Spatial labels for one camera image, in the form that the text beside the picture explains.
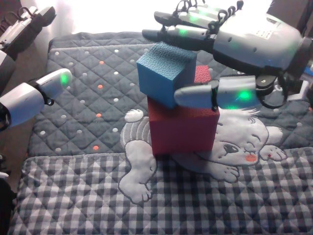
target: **bear's ear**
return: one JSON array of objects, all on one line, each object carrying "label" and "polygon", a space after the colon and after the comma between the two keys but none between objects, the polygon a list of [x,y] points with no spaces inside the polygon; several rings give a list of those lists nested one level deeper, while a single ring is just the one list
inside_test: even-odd
[{"label": "bear's ear", "polygon": [[132,109],[125,115],[126,122],[137,122],[143,118],[143,111],[140,109]]},{"label": "bear's ear", "polygon": [[267,145],[273,145],[278,143],[283,137],[282,129],[276,126],[267,126],[268,130],[268,141],[266,142]]}]

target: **bear's face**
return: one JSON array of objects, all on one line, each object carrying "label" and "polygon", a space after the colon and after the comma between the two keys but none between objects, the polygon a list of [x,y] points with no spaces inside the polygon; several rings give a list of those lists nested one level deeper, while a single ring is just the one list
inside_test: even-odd
[{"label": "bear's face", "polygon": [[253,110],[220,110],[210,161],[232,166],[258,162],[268,131],[254,114]]}]

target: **gray robotic hand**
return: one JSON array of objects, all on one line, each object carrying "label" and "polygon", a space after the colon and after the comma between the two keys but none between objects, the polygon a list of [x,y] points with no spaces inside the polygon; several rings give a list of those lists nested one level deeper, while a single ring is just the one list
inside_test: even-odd
[{"label": "gray robotic hand", "polygon": [[[261,102],[274,109],[288,100],[289,87],[303,79],[304,70],[312,65],[312,38],[303,38],[297,29],[269,14],[247,14],[242,0],[228,8],[223,1],[221,7],[214,8],[182,2],[184,7],[173,14],[155,12],[163,27],[160,31],[143,30],[143,36],[187,50],[207,51],[217,62],[246,75],[181,88],[175,92],[181,106],[246,108]],[[265,96],[273,91],[277,79],[284,102],[268,105]],[[303,83],[302,93],[290,99],[305,98],[312,84],[310,77]]]},{"label": "gray robotic hand", "polygon": [[60,69],[38,80],[22,83],[0,97],[0,131],[19,125],[53,105],[72,80],[68,69]]}]

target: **blue cube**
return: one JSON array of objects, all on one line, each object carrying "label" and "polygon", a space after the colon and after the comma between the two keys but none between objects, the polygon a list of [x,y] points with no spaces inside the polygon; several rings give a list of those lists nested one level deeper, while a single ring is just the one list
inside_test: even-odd
[{"label": "blue cube", "polygon": [[140,91],[173,109],[174,92],[194,83],[197,54],[158,43],[137,61]]}]

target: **black and white checkered pattern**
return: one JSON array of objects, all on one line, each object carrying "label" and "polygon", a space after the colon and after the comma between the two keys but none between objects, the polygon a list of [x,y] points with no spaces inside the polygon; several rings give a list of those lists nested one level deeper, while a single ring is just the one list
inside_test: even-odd
[{"label": "black and white checkered pattern", "polygon": [[313,148],[286,150],[218,182],[158,159],[150,201],[118,189],[124,154],[26,160],[9,234],[312,234]]}]

